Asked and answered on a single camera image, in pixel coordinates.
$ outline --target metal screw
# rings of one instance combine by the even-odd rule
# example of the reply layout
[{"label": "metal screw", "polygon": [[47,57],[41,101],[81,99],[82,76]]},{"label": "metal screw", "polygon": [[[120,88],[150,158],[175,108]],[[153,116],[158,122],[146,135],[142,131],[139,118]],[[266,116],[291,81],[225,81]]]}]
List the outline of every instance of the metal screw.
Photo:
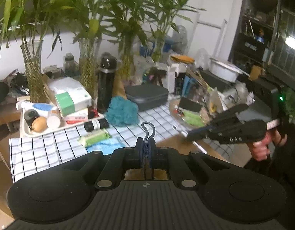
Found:
[{"label": "metal screw", "polygon": [[97,185],[101,188],[107,188],[112,185],[112,182],[110,180],[100,180],[97,182]]},{"label": "metal screw", "polygon": [[181,182],[182,186],[186,187],[186,188],[191,188],[194,187],[196,185],[196,182],[193,180],[183,180]]}]

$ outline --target ribbed gray surface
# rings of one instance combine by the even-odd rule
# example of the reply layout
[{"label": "ribbed gray surface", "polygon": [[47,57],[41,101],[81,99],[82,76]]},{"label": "ribbed gray surface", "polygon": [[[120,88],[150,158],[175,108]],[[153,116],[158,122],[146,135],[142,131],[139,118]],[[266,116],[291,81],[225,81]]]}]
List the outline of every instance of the ribbed gray surface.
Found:
[{"label": "ribbed gray surface", "polygon": [[8,230],[236,230],[284,229],[277,221],[242,225],[211,213],[193,191],[172,181],[121,181],[118,188],[97,193],[77,216],[60,223],[36,225],[15,221]]}]

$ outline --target gray cord loop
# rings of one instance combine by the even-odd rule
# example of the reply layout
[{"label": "gray cord loop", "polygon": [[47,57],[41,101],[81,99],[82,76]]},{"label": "gray cord loop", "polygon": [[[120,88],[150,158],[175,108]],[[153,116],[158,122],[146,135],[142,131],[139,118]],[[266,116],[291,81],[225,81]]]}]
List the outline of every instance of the gray cord loop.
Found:
[{"label": "gray cord loop", "polygon": [[[152,127],[153,129],[153,133],[152,135],[149,137],[149,132],[148,132],[148,129],[144,126],[145,124],[148,124],[149,126]],[[155,127],[152,123],[150,122],[143,122],[141,124],[143,130],[145,131],[145,137],[144,137],[144,141],[143,141],[143,166],[142,166],[142,171],[143,171],[143,176],[144,176],[144,179],[146,180],[146,159],[148,158],[148,144],[150,142],[150,139],[153,138],[155,136],[155,133],[156,133],[156,130],[155,130]]]}]

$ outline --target blue tissue packet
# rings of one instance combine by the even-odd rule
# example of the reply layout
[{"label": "blue tissue packet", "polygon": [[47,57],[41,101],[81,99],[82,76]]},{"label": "blue tissue packet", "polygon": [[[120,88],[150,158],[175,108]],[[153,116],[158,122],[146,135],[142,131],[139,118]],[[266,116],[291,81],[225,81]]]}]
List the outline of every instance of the blue tissue packet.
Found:
[{"label": "blue tissue packet", "polygon": [[114,150],[123,147],[125,146],[124,144],[122,144],[120,138],[116,137],[100,141],[96,144],[86,147],[86,149],[89,153],[95,150],[99,150],[103,152],[103,155],[111,155],[114,152]]}]

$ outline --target human hand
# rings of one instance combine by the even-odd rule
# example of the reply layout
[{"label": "human hand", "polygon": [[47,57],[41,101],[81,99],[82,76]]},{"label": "human hand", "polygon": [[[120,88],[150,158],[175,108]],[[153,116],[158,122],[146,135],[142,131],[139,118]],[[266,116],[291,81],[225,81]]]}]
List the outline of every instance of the human hand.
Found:
[{"label": "human hand", "polygon": [[279,147],[283,146],[287,141],[288,135],[286,134],[284,138],[281,137],[277,130],[267,131],[264,139],[259,142],[247,144],[252,157],[257,161],[266,160],[267,156],[270,154],[269,149],[266,147],[270,142]]}]

